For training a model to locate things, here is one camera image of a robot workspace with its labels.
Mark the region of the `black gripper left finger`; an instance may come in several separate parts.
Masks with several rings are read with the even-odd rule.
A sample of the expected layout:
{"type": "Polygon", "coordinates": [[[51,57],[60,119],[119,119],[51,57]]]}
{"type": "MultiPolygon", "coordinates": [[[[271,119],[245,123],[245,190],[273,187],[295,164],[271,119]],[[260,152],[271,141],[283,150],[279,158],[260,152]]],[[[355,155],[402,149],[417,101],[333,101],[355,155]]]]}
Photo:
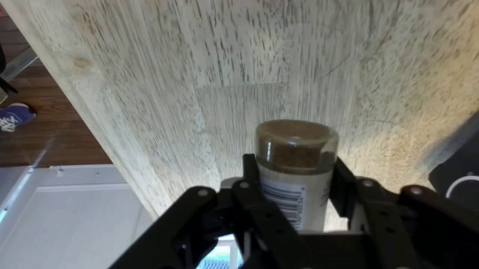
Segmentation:
{"type": "Polygon", "coordinates": [[[185,192],[110,269],[195,269],[225,235],[233,235],[245,269],[309,269],[300,235],[261,190],[260,165],[243,156],[243,176],[215,192],[185,192]]]}

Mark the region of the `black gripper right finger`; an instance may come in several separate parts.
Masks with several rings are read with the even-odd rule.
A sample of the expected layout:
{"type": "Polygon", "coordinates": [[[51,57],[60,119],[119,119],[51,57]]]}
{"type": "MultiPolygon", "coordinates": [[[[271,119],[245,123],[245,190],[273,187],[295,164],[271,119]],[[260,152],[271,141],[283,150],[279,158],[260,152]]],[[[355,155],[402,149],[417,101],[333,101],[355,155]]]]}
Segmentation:
{"type": "Polygon", "coordinates": [[[336,269],[479,269],[479,219],[421,186],[393,193],[337,161],[330,199],[348,220],[327,237],[336,269]]]}

